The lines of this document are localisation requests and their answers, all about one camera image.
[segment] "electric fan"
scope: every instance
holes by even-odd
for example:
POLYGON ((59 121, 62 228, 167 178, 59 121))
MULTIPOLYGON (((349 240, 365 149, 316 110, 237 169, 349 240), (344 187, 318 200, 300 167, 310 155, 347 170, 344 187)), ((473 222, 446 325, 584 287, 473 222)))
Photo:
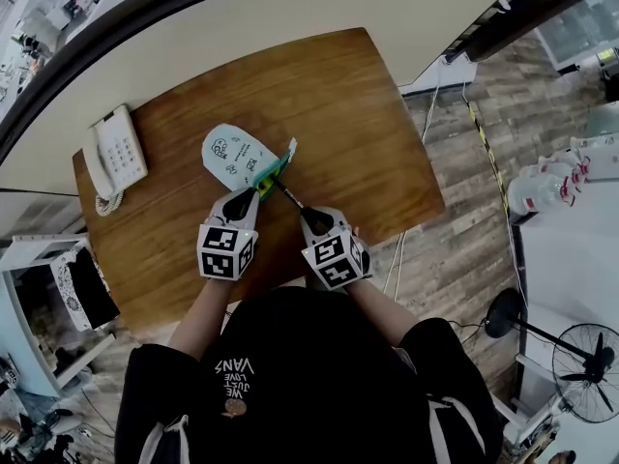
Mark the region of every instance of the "electric fan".
POLYGON ((595 324, 569 327, 557 338, 520 320, 523 299, 506 289, 492 302, 486 333, 507 334, 516 325, 554 343, 552 374, 565 407, 586 422, 604 422, 619 414, 619 333, 595 324))

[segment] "desk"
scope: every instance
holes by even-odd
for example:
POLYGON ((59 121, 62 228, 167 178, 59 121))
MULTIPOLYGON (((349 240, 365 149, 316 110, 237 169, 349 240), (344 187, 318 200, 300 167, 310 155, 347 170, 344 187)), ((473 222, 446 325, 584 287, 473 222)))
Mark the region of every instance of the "desk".
MULTIPOLYGON (((246 130, 276 155, 299 146, 282 180, 308 205, 342 210, 375 245, 438 216, 441 194, 398 88, 364 29, 286 43, 204 73, 133 113, 149 175, 98 217, 83 155, 74 156, 91 243, 128 327, 177 320, 204 283, 198 225, 227 193, 202 165, 214 126, 246 130)), ((308 268, 299 214, 283 194, 261 204, 258 252, 234 300, 308 268)))

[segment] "floor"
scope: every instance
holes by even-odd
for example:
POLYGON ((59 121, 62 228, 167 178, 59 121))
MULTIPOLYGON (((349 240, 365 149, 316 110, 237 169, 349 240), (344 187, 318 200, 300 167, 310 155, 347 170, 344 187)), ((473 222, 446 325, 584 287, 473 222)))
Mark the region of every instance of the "floor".
MULTIPOLYGON (((539 155, 568 146, 570 137, 582 132, 589 108, 604 102, 595 71, 558 76, 534 35, 480 64, 466 97, 485 127, 506 183, 539 155)), ((418 130, 430 100, 431 94, 405 99, 418 130)), ((397 301, 423 318, 442 316, 479 324, 496 294, 515 285, 515 272, 496 183, 459 88, 438 95, 426 145, 447 209, 436 220, 406 233, 401 267, 398 236, 377 246, 373 280, 383 288, 395 256, 388 295, 393 297, 397 288, 397 301)), ((112 462, 123 375, 128 355, 138 345, 118 327, 118 340, 96 360, 93 382, 84 388, 92 405, 81 391, 61 403, 83 414, 89 425, 92 439, 74 433, 82 455, 104 462, 112 462)), ((165 340, 173 327, 139 340, 165 340)), ((492 340, 476 327, 456 331, 461 339, 473 335, 465 343, 466 351, 490 389, 509 397, 517 333, 492 340)))

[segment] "white telephone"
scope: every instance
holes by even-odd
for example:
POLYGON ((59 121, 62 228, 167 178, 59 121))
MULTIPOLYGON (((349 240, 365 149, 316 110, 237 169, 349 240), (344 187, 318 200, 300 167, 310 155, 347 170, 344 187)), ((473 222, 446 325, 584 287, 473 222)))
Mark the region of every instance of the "white telephone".
POLYGON ((98 193, 97 213, 107 217, 120 206, 124 190, 148 174, 127 107, 120 105, 91 127, 82 149, 98 193))

